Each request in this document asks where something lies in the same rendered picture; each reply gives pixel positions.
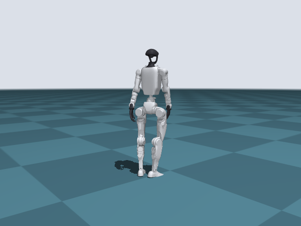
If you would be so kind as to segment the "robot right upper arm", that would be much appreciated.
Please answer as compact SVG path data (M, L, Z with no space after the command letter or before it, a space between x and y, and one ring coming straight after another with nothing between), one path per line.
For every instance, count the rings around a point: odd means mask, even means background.
M167 93L168 87L168 70L166 68L158 68L158 72L162 79L162 92Z

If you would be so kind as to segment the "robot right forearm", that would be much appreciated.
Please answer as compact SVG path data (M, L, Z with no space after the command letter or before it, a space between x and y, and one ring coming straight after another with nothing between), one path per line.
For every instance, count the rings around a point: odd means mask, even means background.
M171 104L170 87L169 86L167 87L167 93L164 94L164 97L165 97L166 106L169 105L171 108L172 104Z

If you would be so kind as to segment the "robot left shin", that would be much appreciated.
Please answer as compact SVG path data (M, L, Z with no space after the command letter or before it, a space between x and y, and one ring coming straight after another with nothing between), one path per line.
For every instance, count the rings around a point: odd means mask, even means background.
M144 145L139 145L139 137L137 138L137 156L139 160L139 170L143 170Z

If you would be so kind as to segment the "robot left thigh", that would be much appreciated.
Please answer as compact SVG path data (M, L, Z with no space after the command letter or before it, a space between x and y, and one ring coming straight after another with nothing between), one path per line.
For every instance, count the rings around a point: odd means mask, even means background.
M145 145L146 114L143 113L143 107L137 108L135 114L137 116L136 122L138 127L139 145Z

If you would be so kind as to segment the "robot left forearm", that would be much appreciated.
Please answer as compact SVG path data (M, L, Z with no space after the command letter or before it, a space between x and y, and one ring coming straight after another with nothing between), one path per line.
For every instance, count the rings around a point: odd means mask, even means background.
M137 96L138 96L138 94L134 92L134 88L133 88L132 96L131 96L131 100L130 100L130 104L133 104L133 108L135 107ZM129 107L130 107L130 104L129 104Z

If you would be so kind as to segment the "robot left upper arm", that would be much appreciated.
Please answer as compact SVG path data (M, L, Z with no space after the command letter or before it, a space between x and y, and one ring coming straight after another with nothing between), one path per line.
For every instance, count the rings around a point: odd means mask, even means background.
M141 69L136 70L136 77L135 77L135 87L134 87L134 92L139 93L140 92L140 83L141 83Z

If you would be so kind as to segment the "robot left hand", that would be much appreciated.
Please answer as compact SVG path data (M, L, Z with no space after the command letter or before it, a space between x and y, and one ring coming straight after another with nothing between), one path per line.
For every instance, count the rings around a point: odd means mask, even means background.
M130 104L130 107L129 107L129 109L130 109L130 111L129 111L129 114L130 114L130 119L132 120L132 121L135 121L134 119L135 119L135 117L134 117L134 115L133 115L133 110L134 110L134 108L133 108L133 104ZM134 118L134 119L133 119Z

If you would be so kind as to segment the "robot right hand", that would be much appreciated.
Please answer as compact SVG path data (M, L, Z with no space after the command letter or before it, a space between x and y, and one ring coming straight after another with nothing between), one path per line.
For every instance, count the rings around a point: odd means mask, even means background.
M170 115L170 110L171 110L171 108L170 108L169 105L166 106L166 110L167 110L167 113L166 113L166 119L168 119L168 117L169 117L169 115Z

